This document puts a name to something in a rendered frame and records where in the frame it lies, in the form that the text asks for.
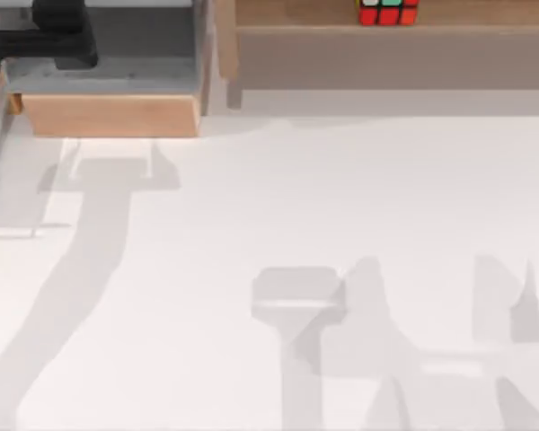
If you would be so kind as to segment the colourful puzzle cube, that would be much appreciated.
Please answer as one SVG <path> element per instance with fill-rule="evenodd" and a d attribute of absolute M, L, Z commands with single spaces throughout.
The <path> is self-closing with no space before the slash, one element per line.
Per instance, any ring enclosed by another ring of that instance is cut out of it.
<path fill-rule="evenodd" d="M 417 21 L 420 0 L 356 0 L 363 26 L 410 26 Z"/>

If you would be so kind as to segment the grey pierced drawer inside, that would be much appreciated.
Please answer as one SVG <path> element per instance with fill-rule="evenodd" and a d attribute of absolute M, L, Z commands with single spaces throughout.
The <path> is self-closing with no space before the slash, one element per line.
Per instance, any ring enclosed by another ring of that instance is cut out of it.
<path fill-rule="evenodd" d="M 30 30 L 32 0 L 0 0 L 0 30 Z M 10 94 L 201 95 L 208 0 L 85 0 L 98 64 L 58 70 L 54 58 L 2 59 Z"/>

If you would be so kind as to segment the wooden open shelf unit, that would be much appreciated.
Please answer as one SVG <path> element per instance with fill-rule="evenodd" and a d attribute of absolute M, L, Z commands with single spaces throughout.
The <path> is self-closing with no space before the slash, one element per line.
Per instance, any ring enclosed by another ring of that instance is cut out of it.
<path fill-rule="evenodd" d="M 245 91 L 539 91 L 539 0 L 420 0 L 363 26 L 356 0 L 212 0 L 230 106 Z"/>

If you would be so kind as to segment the pale wooden drawer front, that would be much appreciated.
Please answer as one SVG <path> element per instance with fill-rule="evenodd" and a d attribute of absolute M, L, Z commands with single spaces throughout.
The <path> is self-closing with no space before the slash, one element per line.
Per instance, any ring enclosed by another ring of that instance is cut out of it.
<path fill-rule="evenodd" d="M 196 95 L 24 94 L 22 104 L 41 137 L 195 137 L 202 115 Z"/>

